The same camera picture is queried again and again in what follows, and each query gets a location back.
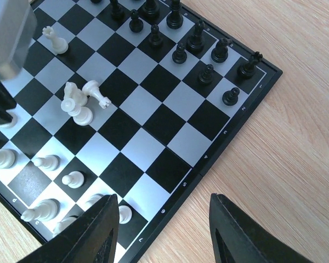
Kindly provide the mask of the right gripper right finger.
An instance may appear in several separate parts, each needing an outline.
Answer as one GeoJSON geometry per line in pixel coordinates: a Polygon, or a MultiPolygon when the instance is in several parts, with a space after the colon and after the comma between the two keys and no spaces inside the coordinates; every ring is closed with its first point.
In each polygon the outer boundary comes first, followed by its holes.
{"type": "Polygon", "coordinates": [[[211,194],[209,228],[215,262],[310,262],[223,194],[211,194]]]}

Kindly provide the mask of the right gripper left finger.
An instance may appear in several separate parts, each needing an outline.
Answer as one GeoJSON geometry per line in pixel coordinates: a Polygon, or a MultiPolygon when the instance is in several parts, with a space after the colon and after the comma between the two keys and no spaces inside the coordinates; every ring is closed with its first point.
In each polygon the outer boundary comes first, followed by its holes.
{"type": "Polygon", "coordinates": [[[21,262],[114,262],[117,237],[117,195],[106,195],[21,262]]]}

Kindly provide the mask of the black magnetic chess board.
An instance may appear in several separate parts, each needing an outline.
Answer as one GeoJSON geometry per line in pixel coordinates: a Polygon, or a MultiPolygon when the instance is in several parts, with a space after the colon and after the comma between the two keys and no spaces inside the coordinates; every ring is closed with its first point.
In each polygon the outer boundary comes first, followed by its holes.
{"type": "Polygon", "coordinates": [[[128,106],[111,101],[106,109],[87,96],[93,113],[87,126],[79,126],[61,109],[66,82],[78,89],[91,80],[102,83],[111,64],[98,52],[109,28],[96,16],[109,1],[37,1],[32,8],[37,29],[25,67],[4,86],[16,100],[17,124],[0,128],[0,149],[12,150],[15,164],[0,169],[0,202],[12,214],[53,199],[58,215],[47,222],[24,226],[41,242],[51,240],[56,224],[79,216],[96,194],[116,194],[120,205],[132,210],[130,222],[120,226],[116,262],[137,262],[191,191],[238,133],[282,71],[267,60],[257,66],[266,72],[263,85],[231,115],[210,103],[168,108],[141,98],[128,106]],[[51,26],[69,48],[57,54],[42,35],[51,26]],[[48,171],[33,160],[57,156],[59,166],[48,171]],[[80,171],[84,183],[70,188],[64,175],[80,171]]]}

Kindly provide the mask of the white pawn chess piece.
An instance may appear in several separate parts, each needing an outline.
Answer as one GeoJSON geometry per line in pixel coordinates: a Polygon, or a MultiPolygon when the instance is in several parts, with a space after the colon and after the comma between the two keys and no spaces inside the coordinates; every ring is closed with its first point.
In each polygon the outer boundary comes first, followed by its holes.
{"type": "Polygon", "coordinates": [[[8,129],[12,128],[17,124],[18,117],[14,112],[8,112],[12,116],[12,120],[9,123],[0,124],[0,128],[8,129]]]}

